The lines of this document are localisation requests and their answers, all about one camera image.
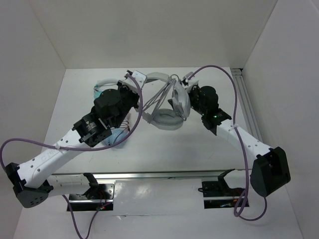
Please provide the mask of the grey white headphones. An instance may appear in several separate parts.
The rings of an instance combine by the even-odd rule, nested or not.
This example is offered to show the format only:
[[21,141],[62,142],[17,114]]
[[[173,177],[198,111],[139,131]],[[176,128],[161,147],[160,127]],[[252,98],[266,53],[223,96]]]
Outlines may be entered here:
[[163,87],[143,106],[142,118],[161,130],[177,130],[190,115],[188,92],[178,75],[153,72],[147,74],[146,83],[164,82]]

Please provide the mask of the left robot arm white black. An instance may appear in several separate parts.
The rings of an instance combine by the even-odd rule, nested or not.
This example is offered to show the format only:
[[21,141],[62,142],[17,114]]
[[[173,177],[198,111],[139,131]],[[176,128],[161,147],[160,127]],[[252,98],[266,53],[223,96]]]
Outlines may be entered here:
[[78,194],[88,199],[99,195],[102,187],[92,173],[71,176],[54,173],[82,152],[98,151],[97,145],[111,136],[113,128],[121,126],[131,108],[137,109],[141,117],[141,86],[121,81],[117,85],[117,89],[103,91],[94,100],[91,111],[54,145],[47,145],[44,152],[25,163],[4,166],[15,196],[24,208],[35,207],[55,195]]

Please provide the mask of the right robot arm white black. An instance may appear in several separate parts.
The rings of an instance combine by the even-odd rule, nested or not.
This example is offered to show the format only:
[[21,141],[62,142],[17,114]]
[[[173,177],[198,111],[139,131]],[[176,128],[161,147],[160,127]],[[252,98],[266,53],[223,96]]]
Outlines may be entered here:
[[268,197],[291,181],[285,151],[279,146],[271,148],[234,123],[219,107],[213,87],[194,85],[187,93],[191,107],[201,115],[205,128],[242,151],[245,167],[252,163],[251,171],[245,173],[246,186],[252,186],[259,196]]

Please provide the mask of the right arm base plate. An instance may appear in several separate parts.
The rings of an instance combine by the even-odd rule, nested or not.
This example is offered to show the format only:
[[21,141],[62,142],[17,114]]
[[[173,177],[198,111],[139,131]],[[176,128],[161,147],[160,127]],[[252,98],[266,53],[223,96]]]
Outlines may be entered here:
[[203,181],[197,190],[203,195],[204,209],[234,208],[244,191],[243,188],[230,188],[221,181]]

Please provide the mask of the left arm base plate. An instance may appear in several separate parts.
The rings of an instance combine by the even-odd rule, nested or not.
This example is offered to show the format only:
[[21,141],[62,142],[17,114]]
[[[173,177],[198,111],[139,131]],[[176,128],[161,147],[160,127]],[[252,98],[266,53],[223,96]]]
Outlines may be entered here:
[[112,211],[114,208],[115,180],[98,181],[100,191],[95,196],[70,194],[68,200],[75,212]]

